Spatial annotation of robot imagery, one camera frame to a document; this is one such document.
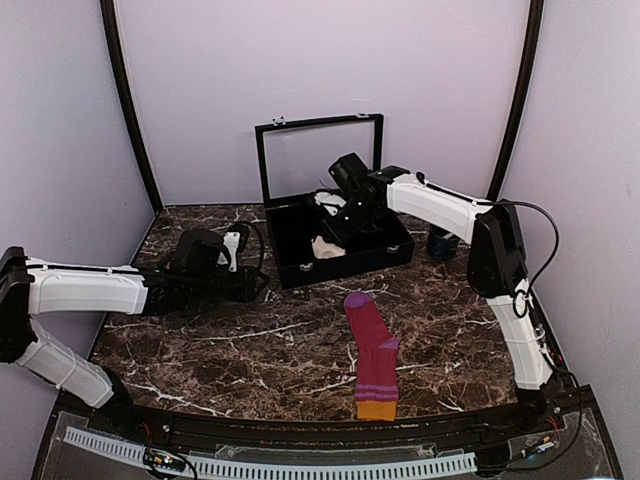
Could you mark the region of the brown and white sock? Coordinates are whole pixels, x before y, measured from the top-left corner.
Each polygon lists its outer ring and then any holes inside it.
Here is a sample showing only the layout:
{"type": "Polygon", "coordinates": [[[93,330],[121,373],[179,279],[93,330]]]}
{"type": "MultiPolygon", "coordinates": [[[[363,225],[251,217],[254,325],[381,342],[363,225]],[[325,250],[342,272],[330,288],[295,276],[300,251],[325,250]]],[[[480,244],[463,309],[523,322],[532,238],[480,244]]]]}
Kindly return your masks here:
{"type": "Polygon", "coordinates": [[[311,241],[312,252],[318,260],[339,258],[346,255],[346,250],[333,243],[327,243],[320,235],[311,241]]]}

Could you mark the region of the maroon purple orange sock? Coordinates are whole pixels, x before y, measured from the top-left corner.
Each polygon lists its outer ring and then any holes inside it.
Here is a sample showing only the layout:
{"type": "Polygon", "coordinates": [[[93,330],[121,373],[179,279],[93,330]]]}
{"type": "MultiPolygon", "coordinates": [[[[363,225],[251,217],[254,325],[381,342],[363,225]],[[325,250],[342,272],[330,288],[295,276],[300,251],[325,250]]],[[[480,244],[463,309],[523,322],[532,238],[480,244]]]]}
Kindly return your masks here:
{"type": "Polygon", "coordinates": [[[358,348],[357,417],[393,422],[399,400],[396,373],[399,340],[390,333],[375,301],[368,294],[349,294],[344,300],[344,309],[358,348]]]}

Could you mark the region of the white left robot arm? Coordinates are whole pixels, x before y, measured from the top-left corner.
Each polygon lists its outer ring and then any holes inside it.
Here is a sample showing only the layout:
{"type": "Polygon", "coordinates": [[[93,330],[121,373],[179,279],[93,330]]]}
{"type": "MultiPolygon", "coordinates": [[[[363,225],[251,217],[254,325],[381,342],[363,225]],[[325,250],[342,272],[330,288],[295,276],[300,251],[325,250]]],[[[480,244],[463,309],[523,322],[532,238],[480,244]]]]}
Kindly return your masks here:
{"type": "Polygon", "coordinates": [[[208,261],[193,270],[55,264],[19,246],[1,256],[1,360],[28,369],[82,400],[120,436],[141,427],[140,412],[116,375],[53,337],[37,316],[56,312],[164,315],[194,296],[251,302],[268,285],[260,266],[208,261]]]}

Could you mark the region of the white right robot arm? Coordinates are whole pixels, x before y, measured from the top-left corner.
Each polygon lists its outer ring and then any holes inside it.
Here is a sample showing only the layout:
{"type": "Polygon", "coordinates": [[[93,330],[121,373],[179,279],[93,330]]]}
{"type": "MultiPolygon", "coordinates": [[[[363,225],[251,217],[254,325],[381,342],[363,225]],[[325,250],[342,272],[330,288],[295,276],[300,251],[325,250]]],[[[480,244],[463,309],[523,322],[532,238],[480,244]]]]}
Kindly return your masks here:
{"type": "Polygon", "coordinates": [[[405,214],[441,228],[469,247],[467,281],[497,318],[511,355],[517,388],[538,391],[552,377],[545,331],[534,317],[534,276],[526,265],[517,202],[467,196],[391,166],[343,178],[311,195],[326,242],[346,246],[375,220],[405,214]]]}

